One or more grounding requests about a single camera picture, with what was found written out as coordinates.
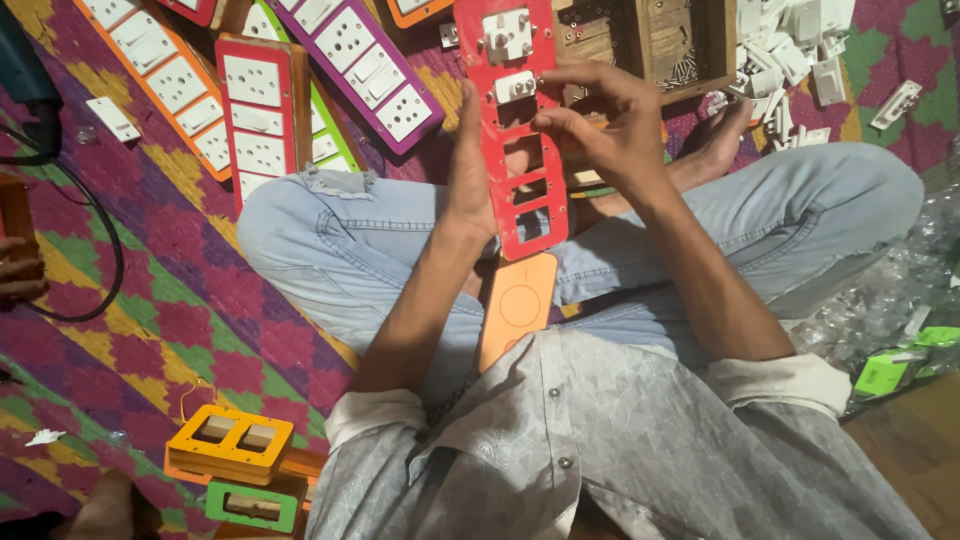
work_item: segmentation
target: shirt cuff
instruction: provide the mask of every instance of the shirt cuff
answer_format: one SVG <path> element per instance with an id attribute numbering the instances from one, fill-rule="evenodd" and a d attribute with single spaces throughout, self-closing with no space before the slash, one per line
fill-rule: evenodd
<path id="1" fill-rule="evenodd" d="M 802 405 L 836 418 L 852 390 L 850 376 L 816 355 L 765 362 L 720 360 L 710 364 L 707 386 L 730 408 L 753 402 Z"/>
<path id="2" fill-rule="evenodd" d="M 410 390 L 348 392 L 340 398 L 324 427 L 330 453 L 366 430 L 397 422 L 419 431 L 426 428 L 420 397 Z"/>

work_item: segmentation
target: purple switch board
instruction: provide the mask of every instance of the purple switch board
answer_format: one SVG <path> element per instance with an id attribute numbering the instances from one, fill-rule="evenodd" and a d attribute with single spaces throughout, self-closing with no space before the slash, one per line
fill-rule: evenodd
<path id="1" fill-rule="evenodd" d="M 269 0 L 287 31 L 399 155 L 444 122 L 437 103 L 360 0 Z"/>

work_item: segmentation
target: light blue jeans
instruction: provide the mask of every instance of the light blue jeans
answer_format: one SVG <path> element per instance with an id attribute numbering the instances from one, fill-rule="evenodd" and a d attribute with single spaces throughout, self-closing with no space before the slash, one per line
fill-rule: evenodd
<path id="1" fill-rule="evenodd" d="M 923 197 L 923 183 L 902 161 L 856 143 L 778 152 L 684 195 L 779 319 L 808 316 L 882 257 L 888 242 L 913 225 Z M 362 355 L 445 200 L 443 186 L 314 171 L 259 187 L 237 233 L 261 276 Z M 495 246 L 489 248 L 492 257 Z M 562 327 L 662 345 L 695 371 L 714 360 L 697 344 L 635 213 L 608 218 L 550 252 L 560 261 L 556 305 L 621 291 L 612 306 Z M 425 405 L 441 403 L 470 376 L 483 316 L 476 299 L 459 296 L 423 386 Z"/>

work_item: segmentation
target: hand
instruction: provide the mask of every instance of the hand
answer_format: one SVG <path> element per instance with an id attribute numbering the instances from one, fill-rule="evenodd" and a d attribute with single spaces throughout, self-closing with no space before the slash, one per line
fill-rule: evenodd
<path id="1" fill-rule="evenodd" d="M 27 241 L 23 238 L 0 238 L 0 260 L 7 258 L 10 251 L 18 246 L 24 246 Z M 39 274 L 43 271 L 43 261 L 35 258 L 18 260 L 16 262 L 0 262 L 0 304 L 13 300 L 36 300 L 47 291 L 45 279 L 23 280 L 20 276 Z"/>
<path id="2" fill-rule="evenodd" d="M 480 95 L 476 85 L 464 79 L 464 104 L 460 112 L 460 130 L 450 164 L 448 200 L 443 220 L 455 227 L 458 235 L 486 245 L 497 233 L 493 203 L 490 199 L 490 175 L 480 150 Z M 507 170 L 511 176 L 526 172 L 530 151 L 517 145 L 508 149 Z"/>
<path id="3" fill-rule="evenodd" d="M 647 177 L 667 179 L 660 138 L 660 90 L 633 75 L 599 61 L 569 63 L 541 75 L 547 84 L 585 86 L 608 99 L 610 125 L 590 126 L 579 113 L 564 108 L 544 110 L 533 129 L 570 136 L 584 147 L 597 174 L 618 189 L 642 184 Z"/>

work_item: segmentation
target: patterned rug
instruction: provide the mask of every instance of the patterned rug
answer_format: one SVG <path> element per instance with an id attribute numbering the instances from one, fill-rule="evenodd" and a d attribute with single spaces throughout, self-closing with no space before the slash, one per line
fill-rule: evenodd
<path id="1" fill-rule="evenodd" d="M 381 2 L 370 0 L 378 13 Z M 63 160 L 98 193 L 125 246 L 126 278 L 99 319 L 70 325 L 20 308 L 0 315 L 0 368 L 19 383 L 0 386 L 0 521 L 44 510 L 75 512 L 101 472 L 134 477 L 161 509 L 164 538 L 203 537 L 203 489 L 166 478 L 163 446 L 204 403 L 281 418 L 296 426 L 297 447 L 324 452 L 324 418 L 348 384 L 356 356 L 317 329 L 239 255 L 233 196 L 210 178 L 166 125 L 70 0 L 10 0 L 66 100 Z M 446 109 L 456 128 L 459 52 L 441 52 L 431 21 L 424 32 L 388 33 Z M 790 90 L 794 121 L 832 128 L 830 140 L 863 140 L 890 149 L 919 172 L 936 171 L 958 124 L 955 47 L 937 0 L 859 0 L 844 56 L 848 102 L 814 105 L 806 83 Z M 869 127 L 905 79 L 924 86 L 918 108 L 884 133 Z M 75 134 L 99 126 L 84 104 L 109 96 L 144 134 L 133 146 L 98 128 L 95 144 Z M 698 122 L 698 103 L 665 115 L 676 155 Z M 3 121 L 24 111 L 0 96 Z M 452 147 L 441 133 L 397 158 L 348 122 L 370 167 L 381 176 L 442 183 Z M 745 137 L 735 168 L 757 159 L 760 130 Z M 26 153 L 8 139 L 0 152 Z M 44 301 L 75 314 L 107 294 L 113 259 L 106 232 L 80 195 L 53 169 L 21 171 L 53 288 Z M 197 390 L 181 397 L 197 381 Z M 25 447 L 37 430 L 67 435 Z"/>

